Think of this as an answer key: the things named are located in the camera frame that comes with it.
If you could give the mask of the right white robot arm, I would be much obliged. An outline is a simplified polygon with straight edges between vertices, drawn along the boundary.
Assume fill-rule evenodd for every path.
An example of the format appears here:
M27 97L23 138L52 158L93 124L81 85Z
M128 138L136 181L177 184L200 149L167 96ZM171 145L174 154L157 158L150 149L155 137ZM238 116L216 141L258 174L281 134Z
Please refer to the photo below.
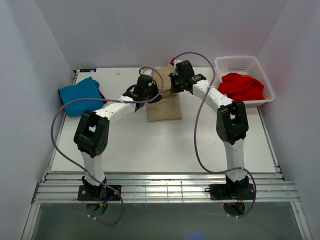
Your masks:
M234 101L219 92L212 82L202 74L195 74L188 60L172 59L173 72L169 74L171 91L189 92L201 99L200 109L207 104L216 114L216 132L225 147L227 170L226 182L232 188L239 189L249 184L245 170L244 142L249 130L245 104Z

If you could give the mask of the beige t shirt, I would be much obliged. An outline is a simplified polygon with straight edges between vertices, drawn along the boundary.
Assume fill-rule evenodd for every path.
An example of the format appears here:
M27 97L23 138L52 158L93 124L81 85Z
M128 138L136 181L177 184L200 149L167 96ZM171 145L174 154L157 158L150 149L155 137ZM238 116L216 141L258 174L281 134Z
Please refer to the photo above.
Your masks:
M183 116L180 96L178 93L171 92L171 79L169 74L173 73L174 68L168 64L167 66L158 68L157 71L163 78L163 89L160 92L162 99L146 105L147 121L181 120Z

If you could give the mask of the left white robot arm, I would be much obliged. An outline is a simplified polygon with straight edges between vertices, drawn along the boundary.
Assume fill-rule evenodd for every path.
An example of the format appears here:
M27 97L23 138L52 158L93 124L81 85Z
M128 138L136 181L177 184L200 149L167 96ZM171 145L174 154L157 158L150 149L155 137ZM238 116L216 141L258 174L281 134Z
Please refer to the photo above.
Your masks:
M107 147L109 128L126 115L136 112L150 100L156 103L162 99L152 71L141 74L137 83L129 87L119 98L96 111L86 110L82 113L73 141L77 145L87 170L82 177L83 185L89 188L101 187L106 182L101 154Z

